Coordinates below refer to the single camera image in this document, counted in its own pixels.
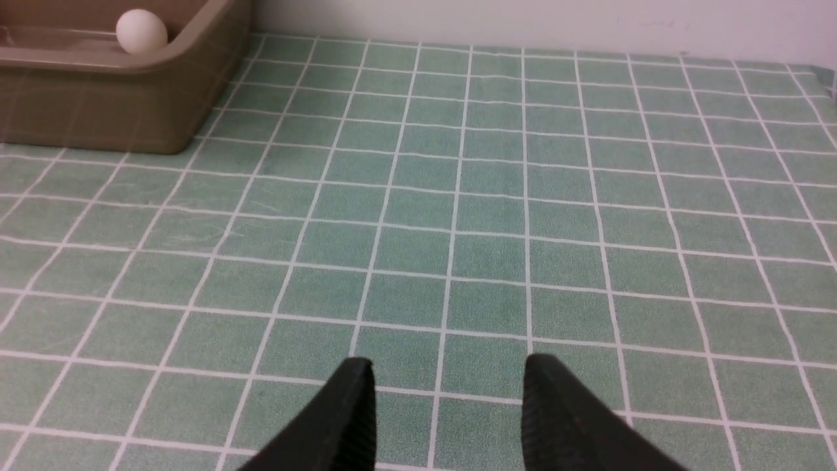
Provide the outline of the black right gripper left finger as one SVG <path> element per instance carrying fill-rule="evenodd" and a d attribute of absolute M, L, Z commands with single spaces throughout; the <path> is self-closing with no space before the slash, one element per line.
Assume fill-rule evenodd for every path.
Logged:
<path fill-rule="evenodd" d="M 377 414 L 373 362 L 350 357 L 242 470 L 373 470 Z"/>

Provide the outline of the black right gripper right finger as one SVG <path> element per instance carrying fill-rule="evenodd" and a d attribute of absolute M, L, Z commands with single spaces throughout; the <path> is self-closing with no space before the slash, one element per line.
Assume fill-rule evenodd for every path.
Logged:
<path fill-rule="evenodd" d="M 521 453 L 526 470 L 685 469 L 550 354 L 526 358 Z"/>

